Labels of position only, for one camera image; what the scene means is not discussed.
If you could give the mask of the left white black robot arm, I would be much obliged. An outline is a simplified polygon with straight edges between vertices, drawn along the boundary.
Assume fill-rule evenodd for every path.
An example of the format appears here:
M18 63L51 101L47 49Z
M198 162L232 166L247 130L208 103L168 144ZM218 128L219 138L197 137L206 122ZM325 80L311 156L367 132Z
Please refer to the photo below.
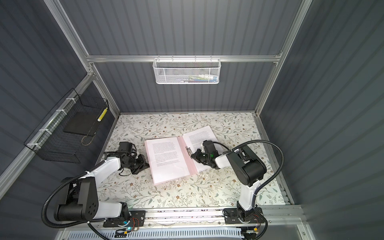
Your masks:
M130 142L120 142L114 152L105 152L104 159L84 176L63 180L68 182L57 193L57 210L54 218L58 222L90 222L92 220L117 220L119 225L127 225L131 214L126 203L100 201L97 188L111 174L128 169L137 175L150 167L144 155L138 154L136 146Z

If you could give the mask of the printed sheet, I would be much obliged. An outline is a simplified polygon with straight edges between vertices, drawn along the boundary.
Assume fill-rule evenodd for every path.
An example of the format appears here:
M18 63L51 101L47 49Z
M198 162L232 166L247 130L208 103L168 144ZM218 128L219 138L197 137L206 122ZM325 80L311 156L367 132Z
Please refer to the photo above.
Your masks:
M202 152L204 152L202 143L205 140L218 142L210 126L206 126L198 130L186 133L183 135L183 139L185 141L186 147L191 148L193 153L195 153L197 149L201 149ZM224 151L222 146L215 145L215 148L218 150L219 154L221 154ZM209 166L204 166L203 164L197 163L195 160L191 159L191 156L190 156L190 160L192 161L194 166L197 168L198 173L211 169L211 167Z
M180 137L146 140L145 147L155 185L198 173Z

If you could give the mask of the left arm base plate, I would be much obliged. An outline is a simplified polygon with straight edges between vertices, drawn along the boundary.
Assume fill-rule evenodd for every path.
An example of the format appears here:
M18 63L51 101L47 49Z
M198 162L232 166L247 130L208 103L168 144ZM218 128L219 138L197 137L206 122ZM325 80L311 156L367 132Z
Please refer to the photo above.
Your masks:
M139 228L144 226L146 211L130 211L127 217L121 215L117 218L107 218L104 228Z

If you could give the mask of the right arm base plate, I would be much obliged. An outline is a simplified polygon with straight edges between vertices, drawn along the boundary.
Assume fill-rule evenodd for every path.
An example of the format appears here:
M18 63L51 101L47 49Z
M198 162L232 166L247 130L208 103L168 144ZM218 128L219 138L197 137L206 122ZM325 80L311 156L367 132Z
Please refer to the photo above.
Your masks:
M261 208L244 211L242 208L225 208L222 213L227 225L235 224L263 224L266 220L262 216Z

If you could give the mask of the pink paper folder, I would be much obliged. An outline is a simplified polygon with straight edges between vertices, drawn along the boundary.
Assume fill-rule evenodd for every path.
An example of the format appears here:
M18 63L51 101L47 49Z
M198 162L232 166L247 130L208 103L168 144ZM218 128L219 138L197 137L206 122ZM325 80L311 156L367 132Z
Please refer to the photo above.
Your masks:
M205 140L217 140L210 126L180 137L145 141L154 185L196 175L210 169L211 167L191 159L191 154L202 149L202 143Z

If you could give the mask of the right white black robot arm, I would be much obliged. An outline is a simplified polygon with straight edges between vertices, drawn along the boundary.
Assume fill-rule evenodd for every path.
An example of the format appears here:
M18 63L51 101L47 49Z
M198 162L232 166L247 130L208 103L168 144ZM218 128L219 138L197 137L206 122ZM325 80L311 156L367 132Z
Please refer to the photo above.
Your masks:
M229 149L219 142L206 140L202 143L202 149L191 154L191 159L195 162L212 169L233 169L242 184L237 201L237 216L242 223L250 222L256 214L256 195L267 172L265 163L249 147L252 143L253 141L248 141Z

